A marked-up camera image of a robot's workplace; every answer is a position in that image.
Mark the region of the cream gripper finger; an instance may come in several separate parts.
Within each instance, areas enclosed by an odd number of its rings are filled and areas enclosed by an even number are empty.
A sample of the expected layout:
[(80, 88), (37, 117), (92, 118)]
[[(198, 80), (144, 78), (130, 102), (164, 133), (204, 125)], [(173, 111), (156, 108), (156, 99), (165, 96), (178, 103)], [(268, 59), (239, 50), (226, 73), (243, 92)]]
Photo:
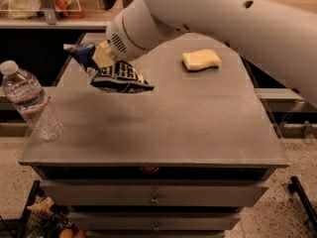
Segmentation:
[(111, 66), (118, 61), (107, 42), (97, 45), (92, 58), (100, 68)]

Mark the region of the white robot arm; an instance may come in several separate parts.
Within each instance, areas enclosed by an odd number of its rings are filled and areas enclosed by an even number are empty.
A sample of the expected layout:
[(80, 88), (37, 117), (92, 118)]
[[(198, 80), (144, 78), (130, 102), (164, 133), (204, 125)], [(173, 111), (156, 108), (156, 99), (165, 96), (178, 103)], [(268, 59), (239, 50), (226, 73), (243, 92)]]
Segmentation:
[(317, 105), (317, 15), (271, 0), (134, 0), (106, 27), (107, 52), (135, 60), (196, 33), (229, 47)]

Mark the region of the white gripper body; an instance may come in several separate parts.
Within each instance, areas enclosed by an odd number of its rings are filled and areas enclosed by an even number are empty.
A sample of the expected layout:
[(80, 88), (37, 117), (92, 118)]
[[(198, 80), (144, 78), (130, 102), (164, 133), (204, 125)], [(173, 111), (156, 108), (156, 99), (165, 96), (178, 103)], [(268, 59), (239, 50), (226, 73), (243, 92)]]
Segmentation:
[(160, 44), (178, 37), (178, 31), (155, 18), (144, 0), (134, 0), (106, 28), (106, 41), (119, 60), (135, 60)]

